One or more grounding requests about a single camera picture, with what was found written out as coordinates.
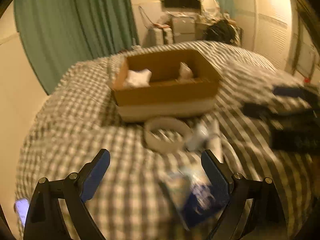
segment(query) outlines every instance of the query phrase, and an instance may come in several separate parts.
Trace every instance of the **tape roll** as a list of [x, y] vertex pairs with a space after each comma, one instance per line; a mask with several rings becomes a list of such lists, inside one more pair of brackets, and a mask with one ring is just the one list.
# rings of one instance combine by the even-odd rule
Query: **tape roll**
[[[167, 142], [155, 137], [154, 130], [174, 130], [184, 138], [182, 141]], [[149, 149], [160, 152], [176, 152], [183, 148], [185, 141], [192, 136], [192, 130], [184, 122], [173, 117], [156, 117], [145, 122], [144, 138]]]

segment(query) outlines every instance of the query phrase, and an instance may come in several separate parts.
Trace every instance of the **black bag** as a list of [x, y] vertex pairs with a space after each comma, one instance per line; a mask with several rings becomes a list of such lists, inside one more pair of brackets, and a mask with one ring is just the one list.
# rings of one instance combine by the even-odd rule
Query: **black bag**
[[227, 20], [221, 20], [207, 28], [204, 39], [206, 41], [220, 41], [226, 44], [235, 43], [235, 30]]

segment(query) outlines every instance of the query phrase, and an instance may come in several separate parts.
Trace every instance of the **blue packaging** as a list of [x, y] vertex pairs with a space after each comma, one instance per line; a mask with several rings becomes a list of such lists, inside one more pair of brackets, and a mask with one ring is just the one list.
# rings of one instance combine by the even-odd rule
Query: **blue packaging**
[[229, 202], [214, 197], [215, 189], [200, 163], [171, 172], [162, 181], [186, 230], [212, 217]]

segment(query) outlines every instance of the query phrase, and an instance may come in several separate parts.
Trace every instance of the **cardboard box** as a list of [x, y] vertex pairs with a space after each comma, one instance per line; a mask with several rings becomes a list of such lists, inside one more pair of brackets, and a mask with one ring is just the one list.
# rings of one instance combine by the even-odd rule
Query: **cardboard box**
[[[181, 83], [180, 63], [192, 70], [192, 82]], [[125, 88], [128, 70], [152, 72], [149, 87]], [[190, 117], [209, 111], [218, 92], [220, 74], [197, 50], [171, 50], [127, 57], [113, 85], [120, 116], [141, 122], [155, 116]]]

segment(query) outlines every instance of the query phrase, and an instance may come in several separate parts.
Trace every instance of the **bed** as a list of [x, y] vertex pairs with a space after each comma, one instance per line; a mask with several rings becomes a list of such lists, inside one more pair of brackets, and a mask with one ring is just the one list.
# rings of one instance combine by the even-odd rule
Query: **bed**
[[[232, 146], [223, 147], [229, 168], [249, 179], [274, 180], [288, 235], [294, 236], [311, 210], [312, 160], [309, 155], [271, 151], [267, 125], [245, 117], [240, 107], [243, 102], [268, 103], [276, 110], [308, 104], [272, 94], [273, 85], [295, 85], [298, 81], [277, 71], [264, 57], [212, 41], [152, 47], [73, 65], [26, 136], [17, 168], [16, 198], [30, 200], [39, 178], [63, 179], [105, 148], [111, 154], [110, 167], [86, 206], [106, 239], [205, 239], [215, 220], [185, 231], [158, 184], [164, 172], [199, 161], [200, 152], [161, 155], [145, 148], [143, 127], [121, 121], [107, 85], [127, 55], [190, 48], [200, 51], [224, 80], [212, 111], [188, 119], [187, 124], [192, 127], [200, 120], [209, 124], [218, 119]], [[76, 239], [63, 201], [61, 208]]]

